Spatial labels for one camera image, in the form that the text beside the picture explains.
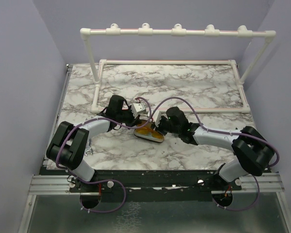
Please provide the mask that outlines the black glasses case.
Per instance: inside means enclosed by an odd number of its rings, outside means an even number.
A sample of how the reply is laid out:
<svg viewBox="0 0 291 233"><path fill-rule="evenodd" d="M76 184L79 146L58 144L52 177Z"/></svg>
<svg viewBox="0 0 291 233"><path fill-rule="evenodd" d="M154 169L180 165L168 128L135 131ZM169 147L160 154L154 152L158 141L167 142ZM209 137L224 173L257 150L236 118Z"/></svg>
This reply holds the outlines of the black glasses case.
<svg viewBox="0 0 291 233"><path fill-rule="evenodd" d="M148 122L145 126L135 129L134 135L138 138L152 141L156 143L162 143L164 141L163 134L155 131L155 124L152 122Z"/></svg>

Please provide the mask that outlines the orange plastic sunglasses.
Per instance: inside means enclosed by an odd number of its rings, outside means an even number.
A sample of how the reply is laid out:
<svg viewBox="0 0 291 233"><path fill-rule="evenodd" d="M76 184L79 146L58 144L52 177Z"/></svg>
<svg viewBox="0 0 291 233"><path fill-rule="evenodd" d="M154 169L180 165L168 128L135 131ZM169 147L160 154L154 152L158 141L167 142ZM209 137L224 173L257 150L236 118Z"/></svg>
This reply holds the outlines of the orange plastic sunglasses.
<svg viewBox="0 0 291 233"><path fill-rule="evenodd" d="M149 127L141 127L134 131L137 136L151 136L154 138L161 138L161 135Z"/></svg>

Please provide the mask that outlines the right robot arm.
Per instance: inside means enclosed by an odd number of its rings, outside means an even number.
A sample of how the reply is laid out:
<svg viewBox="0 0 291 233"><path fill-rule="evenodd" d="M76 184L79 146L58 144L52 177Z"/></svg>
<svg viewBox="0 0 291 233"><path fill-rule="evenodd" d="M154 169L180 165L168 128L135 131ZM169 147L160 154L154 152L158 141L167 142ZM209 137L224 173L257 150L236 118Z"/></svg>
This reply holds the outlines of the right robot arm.
<svg viewBox="0 0 291 233"><path fill-rule="evenodd" d="M172 133L186 144L210 145L233 152L236 159L222 164L213 177L213 184L219 190L224 190L238 177L261 176L275 154L251 126L233 131L208 128L201 123L189 122L178 107L169 108L164 116L157 111L152 120L153 129L163 135Z"/></svg>

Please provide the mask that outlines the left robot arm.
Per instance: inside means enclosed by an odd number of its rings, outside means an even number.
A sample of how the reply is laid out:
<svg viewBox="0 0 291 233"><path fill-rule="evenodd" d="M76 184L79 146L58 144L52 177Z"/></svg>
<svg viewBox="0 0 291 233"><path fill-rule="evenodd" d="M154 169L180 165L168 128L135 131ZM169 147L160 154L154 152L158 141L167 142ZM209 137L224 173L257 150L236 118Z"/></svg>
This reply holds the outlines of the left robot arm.
<svg viewBox="0 0 291 233"><path fill-rule="evenodd" d="M97 187L97 179L93 177L95 170L83 158L88 141L119 124L136 126L140 123L140 113L146 110L142 103L133 103L124 109L125 103L124 97L113 95L108 106L92 119L76 125L61 122L47 148L46 157L79 177L82 188L88 192Z"/></svg>

